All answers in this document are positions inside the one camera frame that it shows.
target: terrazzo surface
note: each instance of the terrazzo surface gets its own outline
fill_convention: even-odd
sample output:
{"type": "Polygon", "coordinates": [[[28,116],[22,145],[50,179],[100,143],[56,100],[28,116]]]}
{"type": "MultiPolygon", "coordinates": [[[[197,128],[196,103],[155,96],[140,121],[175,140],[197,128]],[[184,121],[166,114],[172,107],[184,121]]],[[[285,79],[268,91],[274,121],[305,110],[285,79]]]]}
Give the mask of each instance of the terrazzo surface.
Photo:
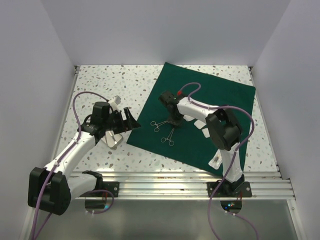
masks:
{"type": "MultiPolygon", "coordinates": [[[[92,91],[107,99],[119,95],[119,109],[129,107],[137,119],[149,93],[151,92],[162,65],[82,65],[72,98],[79,92],[92,91]]],[[[187,69],[225,78],[252,86],[247,66],[227,65],[183,65],[187,69]]],[[[76,100],[75,106],[81,121],[91,114],[92,106],[101,99],[92,94],[83,94],[76,100]]],[[[254,99],[252,117],[255,131],[247,145],[245,172],[276,172],[273,155],[262,114],[254,99]]],[[[58,153],[71,141],[77,131],[77,123],[72,106],[66,116],[58,145],[58,153]]],[[[126,144],[130,132],[123,133],[123,142],[110,149],[100,141],[76,167],[76,171],[112,171],[112,172],[202,172],[202,170],[166,158],[161,155],[126,144]]]]}

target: white wall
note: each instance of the white wall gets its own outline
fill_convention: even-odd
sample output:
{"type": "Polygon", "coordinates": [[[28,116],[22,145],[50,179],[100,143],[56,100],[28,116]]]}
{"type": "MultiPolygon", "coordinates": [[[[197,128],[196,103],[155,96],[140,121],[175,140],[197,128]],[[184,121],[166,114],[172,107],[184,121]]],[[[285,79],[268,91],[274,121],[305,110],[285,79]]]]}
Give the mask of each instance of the white wall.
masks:
{"type": "Polygon", "coordinates": [[[320,236],[319,12],[319,0],[292,0],[253,68],[281,173],[312,240],[320,236]]]}
{"type": "Polygon", "coordinates": [[[75,65],[258,59],[290,0],[41,0],[75,65]]]}
{"type": "Polygon", "coordinates": [[[73,73],[40,0],[2,1],[0,239],[19,238],[29,173],[50,160],[73,73]]]}

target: green cloth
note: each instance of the green cloth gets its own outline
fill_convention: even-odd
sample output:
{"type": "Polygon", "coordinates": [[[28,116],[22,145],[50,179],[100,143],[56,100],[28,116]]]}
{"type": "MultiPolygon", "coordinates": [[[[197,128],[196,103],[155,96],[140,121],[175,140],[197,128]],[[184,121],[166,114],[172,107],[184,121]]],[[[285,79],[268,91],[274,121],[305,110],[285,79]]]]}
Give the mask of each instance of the green cloth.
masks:
{"type": "MultiPolygon", "coordinates": [[[[193,99],[210,105],[237,106],[252,114],[255,87],[165,63],[137,120],[141,127],[132,131],[127,143],[222,176],[222,165],[218,170],[208,165],[216,154],[217,147],[210,138],[205,138],[203,132],[194,126],[195,120],[189,122],[184,120],[182,126],[174,130],[171,139],[174,141],[174,146],[169,146],[168,141],[161,142],[162,137],[169,135],[171,125],[168,123],[162,125],[159,132],[154,132],[155,126],[150,125],[152,121],[161,123],[169,116],[167,109],[158,100],[159,96],[166,90],[177,94],[182,86],[191,82],[198,82],[202,86],[200,91],[192,95],[193,99]]],[[[183,92],[188,94],[197,87],[197,85],[187,86],[183,92]]],[[[243,113],[236,110],[233,112],[243,128],[241,135],[243,140],[249,134],[251,122],[243,113]]],[[[246,151],[247,144],[239,150],[242,170],[245,165],[246,151]]]]}

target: gray floor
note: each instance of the gray floor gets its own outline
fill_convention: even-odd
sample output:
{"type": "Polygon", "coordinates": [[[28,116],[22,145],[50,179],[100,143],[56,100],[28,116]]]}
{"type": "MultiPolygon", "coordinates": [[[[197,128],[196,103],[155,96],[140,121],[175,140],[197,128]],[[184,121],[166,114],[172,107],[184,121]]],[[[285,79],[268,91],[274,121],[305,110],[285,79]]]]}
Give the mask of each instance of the gray floor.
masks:
{"type": "MultiPolygon", "coordinates": [[[[109,211],[92,217],[85,214],[84,201],[76,200],[64,215],[51,217],[38,239],[212,240],[207,206],[203,200],[116,200],[109,211]]],[[[297,239],[286,200],[247,200],[239,214],[254,223],[261,240],[297,239]]],[[[211,215],[223,240],[256,239],[253,229],[225,214],[219,201],[211,215]]]]}

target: white robotic arm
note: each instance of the white robotic arm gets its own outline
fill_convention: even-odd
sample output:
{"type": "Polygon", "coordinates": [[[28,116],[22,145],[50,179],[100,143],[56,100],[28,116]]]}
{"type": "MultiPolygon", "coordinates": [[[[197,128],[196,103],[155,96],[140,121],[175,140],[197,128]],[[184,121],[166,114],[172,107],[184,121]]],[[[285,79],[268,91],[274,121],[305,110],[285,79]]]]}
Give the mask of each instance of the white robotic arm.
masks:
{"type": "MultiPolygon", "coordinates": [[[[208,105],[192,98],[188,99],[184,94],[175,96],[169,91],[164,92],[159,100],[168,109],[170,115],[167,121],[173,126],[179,127],[183,122],[184,115],[193,117],[207,125],[210,138],[221,153],[222,174],[225,175],[232,162],[235,149],[239,145],[242,133],[241,126],[233,112],[230,109],[221,109],[219,106],[208,105]]],[[[243,171],[238,154],[225,179],[231,184],[242,181],[243,171]]]]}
{"type": "Polygon", "coordinates": [[[97,172],[84,171],[76,178],[69,177],[85,154],[106,135],[106,132],[112,132],[113,136],[118,137],[120,133],[140,127],[127,107],[124,108],[126,119],[123,119],[117,107],[119,102],[119,97],[108,102],[96,102],[92,114],[81,124],[80,136],[77,133],[69,145],[44,168],[35,167],[31,171],[28,189],[30,207],[36,206],[41,188],[50,171],[52,175],[45,186],[39,207],[46,212],[62,215],[73,199],[86,192],[102,189],[103,178],[97,172]]]}
{"type": "MultiPolygon", "coordinates": [[[[208,115],[213,114],[218,110],[218,109],[212,110],[213,108],[217,108],[218,106],[208,105],[208,104],[196,101],[192,98],[190,98],[189,100],[187,97],[182,98],[179,101],[179,103],[176,105],[176,107],[181,115],[193,117],[194,119],[197,119],[205,124],[206,124],[206,118],[208,117],[208,115]],[[203,107],[199,107],[195,104],[192,104],[191,102],[198,103],[200,105],[207,105],[207,109],[203,107]]],[[[238,145],[239,143],[234,144],[230,150],[226,150],[226,149],[219,150],[221,154],[221,160],[222,160],[222,166],[223,166],[223,173],[222,173],[223,175],[226,174],[227,168],[231,164],[232,157],[238,145]]],[[[228,175],[225,177],[225,179],[233,183],[239,180],[242,174],[243,174],[243,171],[240,166],[240,158],[239,158],[239,154],[237,154],[235,156],[233,165],[228,175]]]]}

